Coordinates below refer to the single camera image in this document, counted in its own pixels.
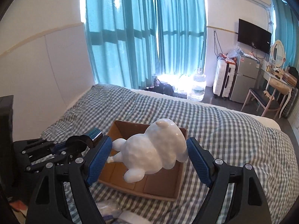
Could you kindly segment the black wall television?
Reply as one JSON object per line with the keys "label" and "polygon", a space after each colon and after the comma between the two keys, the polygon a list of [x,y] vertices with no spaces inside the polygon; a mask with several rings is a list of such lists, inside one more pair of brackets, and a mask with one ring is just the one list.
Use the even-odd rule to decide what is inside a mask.
{"label": "black wall television", "polygon": [[269,54],[272,34],[255,24],[239,19],[238,42]]}

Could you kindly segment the teal side curtain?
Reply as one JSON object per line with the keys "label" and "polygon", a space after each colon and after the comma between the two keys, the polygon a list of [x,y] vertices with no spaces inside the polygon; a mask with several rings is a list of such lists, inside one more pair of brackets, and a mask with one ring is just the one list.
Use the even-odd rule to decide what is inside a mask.
{"label": "teal side curtain", "polygon": [[298,19],[284,0],[272,0],[276,16],[275,39],[279,39],[286,53],[284,67],[298,69]]}

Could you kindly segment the teal window curtain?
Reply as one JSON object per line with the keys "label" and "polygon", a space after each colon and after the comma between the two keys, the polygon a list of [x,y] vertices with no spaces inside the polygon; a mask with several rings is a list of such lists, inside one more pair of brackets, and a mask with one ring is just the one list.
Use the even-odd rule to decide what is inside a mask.
{"label": "teal window curtain", "polygon": [[94,79],[149,87],[161,74],[202,71],[205,0],[85,0],[85,30]]}

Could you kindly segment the clear water jug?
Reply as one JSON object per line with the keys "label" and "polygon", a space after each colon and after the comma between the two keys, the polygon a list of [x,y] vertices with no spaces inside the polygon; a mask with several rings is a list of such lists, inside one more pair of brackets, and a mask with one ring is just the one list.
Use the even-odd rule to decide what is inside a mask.
{"label": "clear water jug", "polygon": [[204,98],[206,88],[206,75],[203,73],[197,73],[193,75],[191,81],[191,89],[189,91],[188,97],[191,100],[201,102]]}

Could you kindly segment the silver mini fridge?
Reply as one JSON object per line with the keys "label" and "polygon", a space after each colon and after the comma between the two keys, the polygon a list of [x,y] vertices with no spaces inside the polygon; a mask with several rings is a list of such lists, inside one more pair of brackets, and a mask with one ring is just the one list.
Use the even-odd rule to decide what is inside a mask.
{"label": "silver mini fridge", "polygon": [[250,57],[239,55],[233,86],[229,99],[243,104],[250,88],[254,88],[258,77],[259,62]]}

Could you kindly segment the wooden chair dark seat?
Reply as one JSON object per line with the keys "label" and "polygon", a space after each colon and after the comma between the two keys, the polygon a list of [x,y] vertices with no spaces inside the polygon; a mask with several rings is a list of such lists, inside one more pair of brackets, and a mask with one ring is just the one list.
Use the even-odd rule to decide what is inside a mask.
{"label": "wooden chair dark seat", "polygon": [[241,108],[241,111],[245,108],[245,106],[249,103],[250,99],[254,97],[259,106],[263,108],[263,113],[261,117],[265,117],[266,114],[270,111],[276,112],[276,116],[281,109],[280,104],[278,103],[277,99],[275,98],[276,89],[274,89],[273,93],[270,94],[268,90],[262,90],[257,88],[250,88]]}

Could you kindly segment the brown cardboard box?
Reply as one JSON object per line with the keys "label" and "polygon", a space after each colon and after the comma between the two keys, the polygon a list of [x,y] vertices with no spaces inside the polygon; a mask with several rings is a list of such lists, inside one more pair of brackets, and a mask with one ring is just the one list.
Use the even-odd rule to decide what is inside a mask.
{"label": "brown cardboard box", "polygon": [[[148,127],[148,124],[116,120],[112,123],[107,135],[113,141],[119,138],[126,140],[137,133],[144,133]],[[172,169],[162,168],[153,175],[145,175],[141,181],[127,183],[124,180],[127,168],[123,163],[106,163],[98,182],[122,193],[146,199],[174,202],[180,194],[183,169],[184,163],[177,161]]]}

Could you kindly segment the white vanity desk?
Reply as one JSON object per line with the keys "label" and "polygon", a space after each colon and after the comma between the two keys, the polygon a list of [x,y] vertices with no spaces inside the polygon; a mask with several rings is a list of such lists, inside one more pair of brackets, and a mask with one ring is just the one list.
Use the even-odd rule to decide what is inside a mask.
{"label": "white vanity desk", "polygon": [[281,108],[279,111],[277,111],[275,116],[275,118],[277,116],[279,116],[278,118],[281,118],[283,110],[285,109],[289,100],[291,99],[291,93],[294,87],[289,83],[287,83],[286,81],[284,81],[283,79],[278,79],[276,76],[274,76],[270,72],[267,72],[265,69],[261,70],[261,74],[263,78],[268,82],[266,88],[268,88],[268,86],[270,85],[274,89],[279,91],[279,93],[281,94],[285,93],[284,98],[281,101]]}

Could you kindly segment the checkered bed blanket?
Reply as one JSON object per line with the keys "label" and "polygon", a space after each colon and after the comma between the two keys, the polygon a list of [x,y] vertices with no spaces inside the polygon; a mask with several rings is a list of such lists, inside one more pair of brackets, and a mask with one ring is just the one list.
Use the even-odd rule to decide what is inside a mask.
{"label": "checkered bed blanket", "polygon": [[[291,140],[281,130],[269,128],[247,114],[217,107],[153,98],[115,85],[98,84],[49,126],[42,137],[62,142],[92,127],[107,133],[116,120],[151,124],[169,118],[195,137],[213,157],[232,166],[250,163],[261,182],[273,223],[280,223],[298,197],[298,163]],[[183,171],[182,189],[174,202],[143,199],[95,183],[95,201],[112,199],[122,210],[152,223],[191,223],[208,188],[190,161]]]}

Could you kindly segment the white suitcase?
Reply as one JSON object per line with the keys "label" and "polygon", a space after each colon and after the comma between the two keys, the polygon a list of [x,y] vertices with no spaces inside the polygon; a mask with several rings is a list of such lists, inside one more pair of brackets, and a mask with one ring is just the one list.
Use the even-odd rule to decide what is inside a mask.
{"label": "white suitcase", "polygon": [[231,59],[218,58],[213,82],[213,94],[228,98],[233,85],[236,64]]}

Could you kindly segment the oval vanity mirror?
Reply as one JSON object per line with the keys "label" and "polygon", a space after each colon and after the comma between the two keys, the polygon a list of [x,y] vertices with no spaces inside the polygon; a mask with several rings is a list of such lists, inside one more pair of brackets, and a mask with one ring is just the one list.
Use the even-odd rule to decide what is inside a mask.
{"label": "oval vanity mirror", "polygon": [[274,42],[270,51],[270,67],[281,68],[285,62],[286,53],[282,41],[279,39]]}

